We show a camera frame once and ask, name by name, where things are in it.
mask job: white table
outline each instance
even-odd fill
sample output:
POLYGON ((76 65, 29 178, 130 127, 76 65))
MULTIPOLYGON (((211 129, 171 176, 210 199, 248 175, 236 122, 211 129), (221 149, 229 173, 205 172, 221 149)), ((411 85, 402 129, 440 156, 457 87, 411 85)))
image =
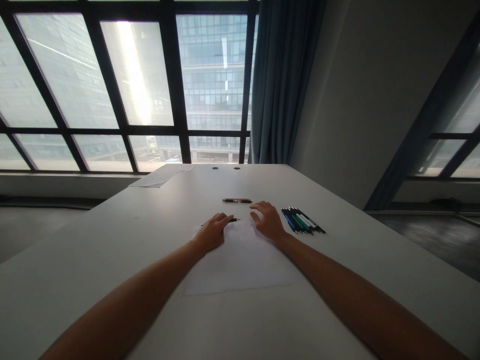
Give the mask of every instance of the white table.
MULTIPOLYGON (((129 187, 0 266, 0 359, 36 359, 120 283, 191 239, 226 197, 298 207, 326 235, 298 235, 480 356, 480 284, 286 165, 197 165, 161 188, 129 187)), ((285 229, 288 224, 281 216, 285 229)), ((301 283, 173 293, 129 359, 372 359, 301 283)))

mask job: sheet of paper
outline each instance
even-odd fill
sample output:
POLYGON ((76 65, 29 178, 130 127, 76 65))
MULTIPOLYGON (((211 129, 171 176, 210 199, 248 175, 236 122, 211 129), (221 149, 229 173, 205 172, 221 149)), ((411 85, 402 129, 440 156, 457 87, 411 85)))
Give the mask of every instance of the sheet of paper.
POLYGON ((248 220, 228 224, 224 235, 225 243, 188 273, 184 296, 288 285, 301 279, 300 271, 248 220))
POLYGON ((129 186, 138 188, 159 188, 176 173, 190 171, 194 164, 165 164, 129 186))

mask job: hand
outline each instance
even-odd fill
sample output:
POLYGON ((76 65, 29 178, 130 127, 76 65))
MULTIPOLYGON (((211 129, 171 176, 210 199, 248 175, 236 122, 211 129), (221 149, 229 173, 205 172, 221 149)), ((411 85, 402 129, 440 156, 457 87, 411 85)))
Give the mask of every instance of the hand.
POLYGON ((250 213, 256 229, 267 238, 276 241, 287 234, 277 209, 271 203, 260 201, 250 206, 250 209, 258 210, 263 215, 263 218, 260 220, 256 212, 252 211, 250 213))
POLYGON ((199 244, 205 253, 224 243, 224 227, 234 218, 233 215, 222 213, 215 214, 208 220, 193 238, 193 242, 199 244))

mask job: window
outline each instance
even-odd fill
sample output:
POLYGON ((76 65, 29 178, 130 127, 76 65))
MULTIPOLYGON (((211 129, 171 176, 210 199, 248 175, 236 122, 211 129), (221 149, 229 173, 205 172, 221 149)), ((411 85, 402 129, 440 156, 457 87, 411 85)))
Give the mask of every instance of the window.
POLYGON ((434 132, 411 175, 415 178, 480 178, 480 48, 452 96, 444 102, 434 132))
POLYGON ((240 153, 239 137, 190 136, 192 164, 238 164, 240 153))
POLYGON ((0 13, 0 172, 246 162, 258 1, 31 1, 0 13))
POLYGON ((102 22, 101 29, 128 123, 173 126, 159 24, 102 22))
POLYGON ((79 167, 61 135, 17 134, 15 136, 39 170, 78 171, 79 167))
POLYGON ((182 163, 178 136, 130 136, 130 142, 140 172, 150 173, 165 164, 182 163))
POLYGON ((42 95, 0 18, 0 116, 14 128, 56 128, 42 95))
POLYGON ((29 169, 29 166, 6 134, 0 134, 0 167, 10 170, 29 169))

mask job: forearm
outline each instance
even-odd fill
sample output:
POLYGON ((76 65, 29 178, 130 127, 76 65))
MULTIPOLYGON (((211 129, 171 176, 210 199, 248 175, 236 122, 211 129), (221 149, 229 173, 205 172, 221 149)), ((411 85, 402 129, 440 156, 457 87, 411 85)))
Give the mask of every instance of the forearm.
POLYGON ((464 359, 408 310, 338 262, 291 235, 277 246, 311 281, 330 308, 382 359, 464 359))
POLYGON ((40 359, 121 358, 205 252, 190 241, 140 271, 73 323, 40 359))

